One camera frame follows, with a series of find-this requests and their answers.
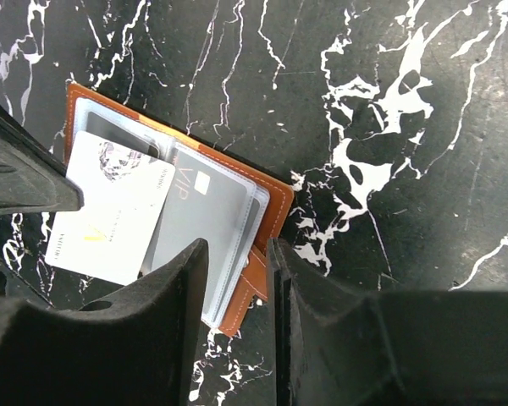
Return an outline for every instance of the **leather tab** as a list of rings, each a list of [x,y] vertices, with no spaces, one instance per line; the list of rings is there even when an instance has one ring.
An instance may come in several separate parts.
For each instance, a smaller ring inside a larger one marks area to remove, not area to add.
[[[248,255],[248,266],[240,275],[219,328],[226,336],[232,337],[237,333],[254,295],[265,301],[268,299],[265,258],[258,248],[252,246]]]

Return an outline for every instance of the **stack of cards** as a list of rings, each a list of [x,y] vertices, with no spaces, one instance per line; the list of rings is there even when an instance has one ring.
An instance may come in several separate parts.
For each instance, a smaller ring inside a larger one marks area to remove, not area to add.
[[[268,191],[87,98],[75,104],[73,135],[67,178],[83,190],[86,205],[57,214],[46,262],[127,284],[203,238],[209,272],[202,319],[219,327],[268,207]]]

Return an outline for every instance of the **brown leather card holder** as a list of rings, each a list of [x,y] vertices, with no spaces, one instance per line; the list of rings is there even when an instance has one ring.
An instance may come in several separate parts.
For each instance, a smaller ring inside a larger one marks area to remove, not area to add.
[[[260,299],[267,300],[265,278],[266,269],[264,260],[266,245],[268,239],[278,237],[280,234],[280,230],[284,225],[284,221],[288,216],[288,211],[290,210],[294,199],[293,189],[288,184],[285,184],[266,173],[249,167],[245,163],[239,162],[222,152],[216,151],[176,129],[171,129],[164,124],[151,120],[150,118],[147,118],[122,104],[112,101],[107,97],[76,83],[70,84],[68,87],[68,111],[65,127],[64,153],[66,162],[69,160],[73,144],[72,131],[75,119],[75,104],[80,97],[90,99],[107,108],[113,109],[115,112],[118,112],[125,117],[143,123],[146,126],[167,135],[171,135],[182,144],[189,146],[205,156],[209,156],[214,161],[219,162],[237,173],[240,173],[268,191],[270,196],[268,208],[262,219],[254,245],[252,246],[251,252],[248,256],[248,265],[245,269],[243,269],[243,272],[240,275],[239,282],[237,282],[223,322],[219,328],[219,330],[224,334],[230,337],[233,336],[245,318],[246,311],[254,295],[258,296]]]

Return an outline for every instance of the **black marble surface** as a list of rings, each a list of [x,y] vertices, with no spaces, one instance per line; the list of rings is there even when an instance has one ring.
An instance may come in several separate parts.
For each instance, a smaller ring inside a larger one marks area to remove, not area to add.
[[[291,182],[328,277],[508,290],[508,0],[0,1],[0,102],[58,156],[71,80]],[[44,263],[51,222],[0,217],[0,257],[59,309],[115,289]],[[192,404],[268,404],[251,307]]]

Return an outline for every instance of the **white card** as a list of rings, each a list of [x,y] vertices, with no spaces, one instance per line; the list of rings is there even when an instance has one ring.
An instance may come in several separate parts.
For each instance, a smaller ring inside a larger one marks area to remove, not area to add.
[[[85,205],[57,213],[45,262],[121,285],[134,282],[174,173],[171,163],[79,131],[66,178],[83,191]]]

